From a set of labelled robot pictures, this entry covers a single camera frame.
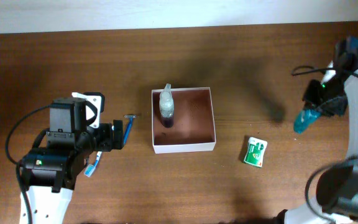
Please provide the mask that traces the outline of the blue mouthwash bottle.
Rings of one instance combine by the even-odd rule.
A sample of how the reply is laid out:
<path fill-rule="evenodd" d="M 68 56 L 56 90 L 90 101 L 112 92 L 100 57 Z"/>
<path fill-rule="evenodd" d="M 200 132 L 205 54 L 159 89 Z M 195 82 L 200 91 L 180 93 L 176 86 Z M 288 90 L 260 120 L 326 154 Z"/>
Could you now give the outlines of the blue mouthwash bottle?
<path fill-rule="evenodd" d="M 293 123 L 294 132 L 301 134 L 308 127 L 321 117 L 321 112 L 311 107 L 304 107 Z"/>

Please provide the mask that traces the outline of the clear spray bottle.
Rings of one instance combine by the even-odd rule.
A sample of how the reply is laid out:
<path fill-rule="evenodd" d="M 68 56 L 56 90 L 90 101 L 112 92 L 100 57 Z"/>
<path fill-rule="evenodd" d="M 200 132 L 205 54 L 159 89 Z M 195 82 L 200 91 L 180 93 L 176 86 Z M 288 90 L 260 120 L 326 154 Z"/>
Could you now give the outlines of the clear spray bottle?
<path fill-rule="evenodd" d="M 161 122 L 165 128 L 171 128 L 174 124 L 174 100 L 172 96 L 171 84 L 167 83 L 160 93 L 159 108 Z"/>

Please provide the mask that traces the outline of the green Dettol soap pack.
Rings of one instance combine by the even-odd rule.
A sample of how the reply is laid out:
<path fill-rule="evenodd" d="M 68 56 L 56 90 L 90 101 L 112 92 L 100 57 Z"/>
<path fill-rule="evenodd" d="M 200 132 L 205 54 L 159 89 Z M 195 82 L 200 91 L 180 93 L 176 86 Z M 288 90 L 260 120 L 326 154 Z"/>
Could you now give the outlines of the green Dettol soap pack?
<path fill-rule="evenodd" d="M 267 141 L 250 137 L 247 143 L 247 153 L 243 162 L 245 164 L 261 168 L 263 166 L 267 144 Z"/>

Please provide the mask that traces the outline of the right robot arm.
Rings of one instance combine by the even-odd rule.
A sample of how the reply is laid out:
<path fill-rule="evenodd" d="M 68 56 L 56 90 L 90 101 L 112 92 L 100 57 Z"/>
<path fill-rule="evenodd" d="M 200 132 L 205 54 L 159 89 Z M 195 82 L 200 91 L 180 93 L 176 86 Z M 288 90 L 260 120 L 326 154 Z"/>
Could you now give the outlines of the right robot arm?
<path fill-rule="evenodd" d="M 320 167 L 307 180 L 305 204 L 284 210 L 277 223 L 358 222 L 358 38 L 336 43 L 333 60 L 326 68 L 302 65 L 292 76 L 319 72 L 322 80 L 311 80 L 303 94 L 303 110 L 293 129 L 302 133 L 321 116 L 349 114 L 349 143 L 343 161 Z"/>

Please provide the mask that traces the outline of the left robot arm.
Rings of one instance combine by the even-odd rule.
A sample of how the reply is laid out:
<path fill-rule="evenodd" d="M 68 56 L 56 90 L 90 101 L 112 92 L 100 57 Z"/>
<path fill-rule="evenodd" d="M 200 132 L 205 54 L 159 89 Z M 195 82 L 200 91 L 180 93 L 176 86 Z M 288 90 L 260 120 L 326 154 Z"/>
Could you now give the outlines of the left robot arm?
<path fill-rule="evenodd" d="M 122 121 L 98 123 L 103 108 L 92 96 L 58 98 L 48 108 L 50 126 L 19 163 L 20 223 L 62 223 L 89 156 L 124 147 Z"/>

